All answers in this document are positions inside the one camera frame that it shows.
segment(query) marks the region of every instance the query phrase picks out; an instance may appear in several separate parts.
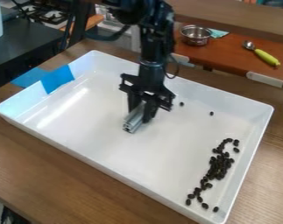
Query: pile of black beads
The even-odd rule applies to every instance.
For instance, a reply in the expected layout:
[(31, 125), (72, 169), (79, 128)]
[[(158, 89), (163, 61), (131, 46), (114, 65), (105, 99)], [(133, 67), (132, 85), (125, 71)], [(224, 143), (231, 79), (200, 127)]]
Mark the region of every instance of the pile of black beads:
[[(209, 205), (203, 202), (203, 198), (201, 193), (213, 187), (209, 181), (213, 179), (221, 180), (224, 179), (228, 170), (231, 168), (232, 164), (235, 163), (235, 160), (230, 157), (228, 151), (224, 151), (226, 144), (233, 144), (235, 147), (233, 151), (235, 153), (239, 153), (240, 150), (237, 148), (239, 146), (239, 140), (233, 140), (232, 138), (224, 139), (217, 148), (213, 149), (212, 152), (215, 154), (209, 160), (209, 170), (203, 176), (200, 181), (200, 187), (196, 187), (193, 193), (187, 195), (186, 205), (190, 206), (192, 204), (192, 200), (197, 198), (199, 203), (202, 203), (202, 207), (204, 209), (209, 209)], [(213, 212), (218, 212), (219, 208), (217, 206), (214, 207)]]

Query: blue tape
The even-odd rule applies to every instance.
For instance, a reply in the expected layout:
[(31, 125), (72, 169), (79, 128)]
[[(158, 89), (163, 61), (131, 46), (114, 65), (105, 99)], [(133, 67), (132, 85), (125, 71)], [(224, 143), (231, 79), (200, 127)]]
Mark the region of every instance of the blue tape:
[(34, 84), (35, 82), (40, 81), (40, 79), (46, 74), (48, 74), (46, 70), (35, 67), (31, 69), (29, 72), (24, 73), (19, 77), (17, 77), (16, 79), (12, 80), (11, 83), (22, 88), (28, 88), (30, 85)]
[(74, 81), (74, 76), (69, 66), (62, 66), (41, 78), (41, 83), (48, 94), (70, 81)]

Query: black cable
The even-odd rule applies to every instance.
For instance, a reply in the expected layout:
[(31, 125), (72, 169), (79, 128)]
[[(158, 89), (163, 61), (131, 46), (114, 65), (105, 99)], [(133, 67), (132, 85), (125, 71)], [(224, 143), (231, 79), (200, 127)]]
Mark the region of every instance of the black cable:
[(23, 8), (21, 7), (21, 5), (19, 3), (17, 3), (15, 0), (11, 0), (17, 7), (18, 9), (24, 14), (25, 18), (31, 22), (29, 16), (26, 14), (26, 12), (23, 10)]
[(71, 24), (73, 23), (73, 20), (74, 20), (74, 13), (71, 12), (70, 15), (68, 16), (67, 27), (64, 31), (64, 36), (60, 44), (61, 52), (64, 51), (67, 47), (67, 39), (69, 37), (69, 32), (70, 32), (70, 28), (71, 28)]
[(86, 37), (88, 37), (89, 39), (101, 40), (101, 41), (115, 41), (119, 39), (121, 35), (123, 35), (127, 30), (129, 30), (130, 27), (131, 27), (130, 25), (124, 25), (120, 31), (113, 33), (111, 36), (102, 36), (102, 35), (90, 34), (86, 32)]
[(173, 76), (169, 76), (169, 75), (167, 74), (167, 72), (165, 71), (165, 76), (166, 76), (168, 79), (172, 80), (172, 79), (174, 79), (176, 76), (179, 75), (179, 72), (180, 72), (180, 64), (179, 64), (179, 62), (174, 58), (174, 56), (173, 56), (172, 54), (169, 54), (169, 58), (176, 64), (176, 70), (175, 70), (175, 73), (174, 73)]

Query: orange table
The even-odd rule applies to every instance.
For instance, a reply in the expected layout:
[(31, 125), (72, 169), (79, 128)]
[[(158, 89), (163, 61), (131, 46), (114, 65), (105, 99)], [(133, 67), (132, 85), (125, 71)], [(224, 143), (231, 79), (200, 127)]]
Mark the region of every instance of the orange table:
[[(283, 81), (283, 44), (261, 38), (251, 38), (234, 33), (222, 38), (213, 38), (206, 46), (189, 46), (175, 33), (175, 52), (189, 57), (190, 62), (231, 74), (245, 76), (248, 72), (263, 74)], [(242, 47), (244, 40), (253, 41), (260, 48), (278, 58), (281, 66), (274, 68), (258, 58), (254, 52)]]

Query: wooden table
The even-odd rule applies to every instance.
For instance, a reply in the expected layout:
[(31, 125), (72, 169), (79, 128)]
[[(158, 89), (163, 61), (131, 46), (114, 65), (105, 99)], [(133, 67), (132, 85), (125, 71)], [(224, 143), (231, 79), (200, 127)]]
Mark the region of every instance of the wooden table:
[[(182, 42), (179, 31), (175, 32), (175, 52), (189, 57), (191, 63), (211, 67), (231, 74), (245, 76), (248, 72), (263, 74), (283, 81), (283, 44), (266, 39), (230, 33), (222, 38), (211, 38), (206, 46), (190, 46)], [(281, 66), (269, 66), (254, 52), (245, 50), (242, 43), (252, 41), (277, 59)]]
[[(137, 58), (134, 52), (83, 40), (41, 67), (54, 69), (93, 49)], [(283, 89), (184, 66), (180, 75), (275, 107), (228, 223), (283, 224)], [(20, 90), (11, 84), (1, 87), (0, 102)], [(28, 220), (45, 224), (194, 223), (1, 118), (0, 201)]]

